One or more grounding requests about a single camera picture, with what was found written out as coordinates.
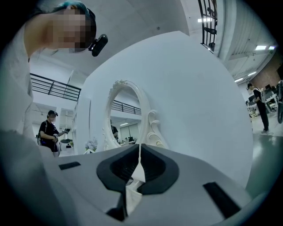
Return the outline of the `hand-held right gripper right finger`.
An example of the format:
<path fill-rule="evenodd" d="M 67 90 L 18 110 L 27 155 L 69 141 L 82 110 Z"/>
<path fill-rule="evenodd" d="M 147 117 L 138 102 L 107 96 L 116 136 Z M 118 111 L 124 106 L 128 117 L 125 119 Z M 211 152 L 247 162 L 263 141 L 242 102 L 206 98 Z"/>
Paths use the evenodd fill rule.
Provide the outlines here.
<path fill-rule="evenodd" d="M 251 201 L 234 180 L 207 162 L 141 145 L 146 183 L 133 223 L 219 223 Z"/>

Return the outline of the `white ornate dressing table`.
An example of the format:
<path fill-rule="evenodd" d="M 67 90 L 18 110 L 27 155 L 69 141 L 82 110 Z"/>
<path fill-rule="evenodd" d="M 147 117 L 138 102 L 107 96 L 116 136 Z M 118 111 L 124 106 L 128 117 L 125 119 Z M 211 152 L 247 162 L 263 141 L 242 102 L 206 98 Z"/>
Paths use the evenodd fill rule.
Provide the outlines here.
<path fill-rule="evenodd" d="M 96 208 L 120 221 L 142 201 L 138 191 L 146 182 L 138 144 L 80 156 L 84 169 L 84 196 Z"/>

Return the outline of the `black metal gate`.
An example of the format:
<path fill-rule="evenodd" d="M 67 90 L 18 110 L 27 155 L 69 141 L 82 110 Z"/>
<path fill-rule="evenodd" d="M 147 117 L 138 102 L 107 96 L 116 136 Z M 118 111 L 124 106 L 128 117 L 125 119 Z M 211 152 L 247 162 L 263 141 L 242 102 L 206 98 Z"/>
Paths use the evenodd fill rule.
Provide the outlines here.
<path fill-rule="evenodd" d="M 200 9 L 200 18 L 212 18 L 211 22 L 201 23 L 202 28 L 202 41 L 203 45 L 210 52 L 214 52 L 216 35 L 217 35 L 217 24 L 218 24 L 218 12 L 216 0 L 198 0 Z"/>

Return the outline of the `person's grey shirt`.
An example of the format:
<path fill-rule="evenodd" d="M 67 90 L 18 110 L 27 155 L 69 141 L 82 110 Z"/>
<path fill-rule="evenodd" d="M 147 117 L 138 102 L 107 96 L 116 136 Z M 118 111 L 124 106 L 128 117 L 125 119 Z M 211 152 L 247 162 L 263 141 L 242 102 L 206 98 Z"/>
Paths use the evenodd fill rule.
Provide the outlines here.
<path fill-rule="evenodd" d="M 20 28 L 0 60 L 0 210 L 9 226 L 67 226 L 31 123 L 30 65 Z"/>

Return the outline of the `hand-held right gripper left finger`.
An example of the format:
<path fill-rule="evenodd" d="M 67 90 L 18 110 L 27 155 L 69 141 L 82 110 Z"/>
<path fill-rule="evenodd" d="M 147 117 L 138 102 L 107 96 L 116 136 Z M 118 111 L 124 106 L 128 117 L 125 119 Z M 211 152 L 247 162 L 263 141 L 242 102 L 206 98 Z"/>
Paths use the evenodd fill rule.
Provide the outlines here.
<path fill-rule="evenodd" d="M 55 158 L 41 156 L 68 222 L 123 222 L 140 203 L 139 146 Z"/>

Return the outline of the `black balcony railing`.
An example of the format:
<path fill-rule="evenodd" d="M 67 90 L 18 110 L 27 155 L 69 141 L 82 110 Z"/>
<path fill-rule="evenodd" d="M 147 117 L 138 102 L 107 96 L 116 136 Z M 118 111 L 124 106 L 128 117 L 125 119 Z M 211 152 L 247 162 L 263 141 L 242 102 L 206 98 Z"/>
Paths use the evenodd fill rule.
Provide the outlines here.
<path fill-rule="evenodd" d="M 78 101 L 81 89 L 53 79 L 30 73 L 32 90 L 71 101 Z"/>

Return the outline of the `blue flower bunch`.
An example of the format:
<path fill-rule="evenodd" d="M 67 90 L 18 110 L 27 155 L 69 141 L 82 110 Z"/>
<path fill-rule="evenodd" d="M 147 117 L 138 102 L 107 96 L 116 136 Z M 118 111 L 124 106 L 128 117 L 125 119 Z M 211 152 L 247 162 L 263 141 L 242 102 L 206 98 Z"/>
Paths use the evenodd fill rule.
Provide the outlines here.
<path fill-rule="evenodd" d="M 97 145 L 98 145 L 97 139 L 96 137 L 93 137 L 91 140 L 85 143 L 85 149 L 86 149 L 85 153 L 88 154 L 95 153 L 97 149 Z"/>

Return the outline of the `oval white framed mirror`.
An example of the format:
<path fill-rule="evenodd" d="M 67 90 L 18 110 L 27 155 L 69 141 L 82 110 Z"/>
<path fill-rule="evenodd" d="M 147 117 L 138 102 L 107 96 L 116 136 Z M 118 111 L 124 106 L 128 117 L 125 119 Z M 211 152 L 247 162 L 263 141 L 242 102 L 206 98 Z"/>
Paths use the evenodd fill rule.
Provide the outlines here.
<path fill-rule="evenodd" d="M 157 118 L 158 116 L 157 111 L 151 109 L 149 100 L 144 90 L 139 88 L 133 82 L 127 80 L 115 81 L 115 83 L 113 84 L 112 88 L 109 91 L 107 104 L 105 108 L 106 115 L 104 119 L 104 125 L 102 128 L 103 136 L 104 136 L 103 149 L 106 151 L 120 147 L 120 145 L 115 141 L 113 133 L 111 131 L 110 117 L 111 117 L 112 103 L 115 97 L 117 96 L 118 92 L 121 91 L 123 88 L 132 89 L 137 95 L 137 98 L 141 106 L 141 131 L 140 131 L 140 136 L 137 139 L 137 144 L 144 143 L 147 145 L 168 149 L 168 145 L 158 128 L 160 121 Z"/>

